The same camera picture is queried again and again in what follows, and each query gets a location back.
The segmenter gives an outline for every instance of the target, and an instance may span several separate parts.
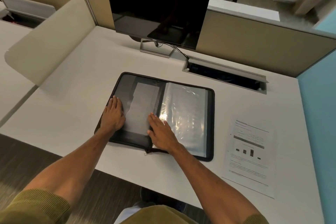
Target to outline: shirt sleeve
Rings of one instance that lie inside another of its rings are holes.
[[[20,192],[0,212],[0,224],[64,224],[70,213],[70,204],[64,198],[42,189],[29,189]]]
[[[269,224],[267,219],[261,214],[253,214],[248,217],[243,224]]]

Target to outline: person's right arm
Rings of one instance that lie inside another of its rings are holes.
[[[239,191],[194,158],[177,141],[166,121],[162,123],[152,113],[148,116],[148,120],[153,129],[148,130],[153,144],[159,149],[168,151],[175,158],[212,223],[241,224],[251,215],[260,214]]]

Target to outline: open folder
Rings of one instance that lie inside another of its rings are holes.
[[[177,140],[192,155],[199,160],[212,160],[215,104],[212,89],[125,72],[120,75],[113,95],[122,101],[126,121],[110,142],[141,148],[147,153],[165,152],[156,148],[147,135],[148,114],[153,112],[168,122]]]

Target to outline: blue partition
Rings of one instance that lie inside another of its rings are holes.
[[[336,9],[316,29],[336,33]],[[336,51],[298,79],[325,223],[336,223]]]

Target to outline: dark shoe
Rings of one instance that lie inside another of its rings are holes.
[[[141,200],[144,202],[154,202],[156,205],[166,205],[179,212],[183,212],[186,208],[186,203],[177,199],[165,196],[161,193],[141,187]]]

